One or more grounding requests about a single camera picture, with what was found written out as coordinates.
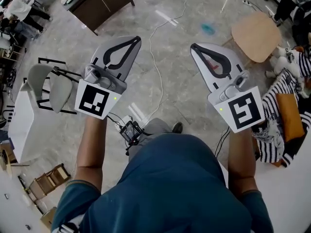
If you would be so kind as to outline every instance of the white chair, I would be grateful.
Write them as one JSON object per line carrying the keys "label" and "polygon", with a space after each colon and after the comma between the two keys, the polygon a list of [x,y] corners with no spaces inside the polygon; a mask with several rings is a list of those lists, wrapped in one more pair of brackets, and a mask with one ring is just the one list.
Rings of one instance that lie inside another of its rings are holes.
{"label": "white chair", "polygon": [[[49,79],[48,75],[50,73],[55,74],[56,78],[51,87],[51,90],[47,91],[43,89],[43,85],[44,81],[46,79]],[[66,75],[66,73],[81,76],[80,74],[63,70],[58,67],[53,68],[52,66],[46,64],[36,64],[30,69],[27,79],[24,79],[24,82],[26,82],[26,80],[27,82],[23,85],[21,89],[27,90],[27,86],[31,88],[31,90],[35,94],[35,99],[40,109],[53,110],[56,113],[63,112],[69,114],[77,114],[74,111],[63,110],[63,107],[67,103],[73,88],[72,82],[78,83],[77,80]],[[42,92],[49,93],[49,98],[43,99]],[[45,102],[50,102],[51,107],[41,105]]]}

